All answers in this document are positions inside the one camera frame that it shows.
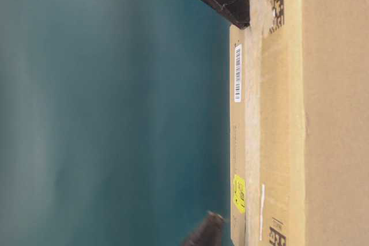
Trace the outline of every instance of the barcode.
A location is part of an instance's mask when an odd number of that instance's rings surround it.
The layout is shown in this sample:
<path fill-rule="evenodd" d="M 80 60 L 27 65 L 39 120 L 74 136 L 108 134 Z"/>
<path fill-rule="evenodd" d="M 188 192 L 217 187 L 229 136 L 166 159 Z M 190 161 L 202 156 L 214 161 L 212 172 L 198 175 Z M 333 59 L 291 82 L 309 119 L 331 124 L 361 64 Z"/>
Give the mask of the barcode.
<path fill-rule="evenodd" d="M 235 102 L 241 102 L 242 44 L 235 48 Z"/>

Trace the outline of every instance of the brown cardboard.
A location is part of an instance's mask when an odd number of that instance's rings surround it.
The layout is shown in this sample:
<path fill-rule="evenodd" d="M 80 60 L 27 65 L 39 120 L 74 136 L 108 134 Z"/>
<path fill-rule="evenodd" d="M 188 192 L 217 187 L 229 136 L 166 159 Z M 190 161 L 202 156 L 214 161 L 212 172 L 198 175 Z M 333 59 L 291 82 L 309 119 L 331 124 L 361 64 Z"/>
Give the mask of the brown cardboard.
<path fill-rule="evenodd" d="M 236 49 L 241 49 L 240 60 L 240 91 L 238 91 L 237 100 L 235 99 L 235 79 L 236 79 Z M 245 242 L 245 213 L 235 204 L 235 180 L 237 178 L 245 179 L 245 50 L 244 35 L 236 26 L 231 26 L 231 35 L 229 37 L 229 109 L 230 109 L 230 154 L 231 154 L 231 239 L 235 246 L 244 246 Z"/>
<path fill-rule="evenodd" d="M 367 245 L 369 0 L 250 5 L 243 36 L 256 54 L 246 52 L 254 66 L 245 72 L 256 82 L 259 126 L 248 127 L 255 109 L 246 100 L 246 204 L 258 202 L 259 213 L 246 209 L 246 245 Z"/>

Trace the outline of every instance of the teal wall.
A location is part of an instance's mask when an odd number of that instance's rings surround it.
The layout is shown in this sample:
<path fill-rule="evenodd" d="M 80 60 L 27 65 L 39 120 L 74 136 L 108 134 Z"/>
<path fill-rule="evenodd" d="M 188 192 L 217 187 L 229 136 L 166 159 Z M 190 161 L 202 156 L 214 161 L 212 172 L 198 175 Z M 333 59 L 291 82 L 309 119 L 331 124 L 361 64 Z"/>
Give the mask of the teal wall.
<path fill-rule="evenodd" d="M 0 245 L 179 245 L 207 210 L 229 218 L 220 16 L 0 0 L 0 30 Z"/>

